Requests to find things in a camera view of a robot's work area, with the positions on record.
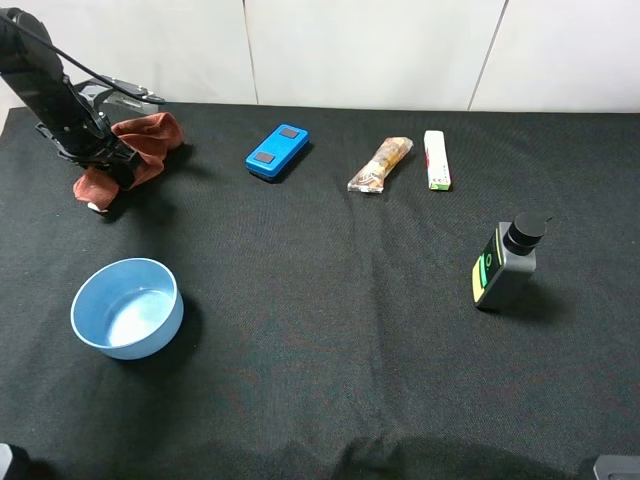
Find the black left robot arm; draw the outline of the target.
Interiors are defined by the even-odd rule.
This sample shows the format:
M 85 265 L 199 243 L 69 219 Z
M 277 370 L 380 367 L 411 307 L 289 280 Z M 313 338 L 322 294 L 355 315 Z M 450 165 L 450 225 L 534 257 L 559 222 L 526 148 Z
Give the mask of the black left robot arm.
M 92 72 L 73 84 L 44 24 L 17 7 L 1 11 L 1 77 L 36 115 L 37 131 L 60 157 L 83 169 L 76 198 L 107 212 L 121 191 L 164 170 L 182 141 L 174 119 L 158 112 L 163 99 L 143 86 Z

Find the grey robot base right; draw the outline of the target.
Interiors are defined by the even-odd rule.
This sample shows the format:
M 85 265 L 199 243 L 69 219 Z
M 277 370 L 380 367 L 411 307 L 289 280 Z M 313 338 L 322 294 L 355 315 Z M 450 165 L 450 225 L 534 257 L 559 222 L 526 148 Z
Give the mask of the grey robot base right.
M 640 480 L 640 457 L 601 455 L 593 466 L 596 480 Z

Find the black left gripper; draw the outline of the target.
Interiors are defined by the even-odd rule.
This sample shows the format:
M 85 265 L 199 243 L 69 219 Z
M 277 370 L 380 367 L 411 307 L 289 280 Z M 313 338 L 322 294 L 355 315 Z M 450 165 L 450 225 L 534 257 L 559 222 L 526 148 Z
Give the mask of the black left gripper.
M 110 177 L 117 186 L 129 190 L 136 184 L 139 163 L 136 152 L 113 133 L 109 118 L 100 110 L 110 100 L 142 112 L 165 103 L 149 89 L 113 77 L 102 76 L 74 85 L 67 75 L 62 75 L 38 84 L 37 129 L 69 161 L 83 167 L 110 168 Z M 109 211 L 92 202 L 87 207 L 96 213 Z

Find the grey robot base left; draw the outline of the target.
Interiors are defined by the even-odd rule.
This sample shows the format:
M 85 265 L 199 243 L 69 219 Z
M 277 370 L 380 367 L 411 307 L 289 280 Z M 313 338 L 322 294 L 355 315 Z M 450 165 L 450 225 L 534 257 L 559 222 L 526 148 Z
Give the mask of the grey robot base left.
M 6 480 L 10 473 L 14 462 L 14 454 L 12 448 L 7 444 L 0 444 L 0 480 Z

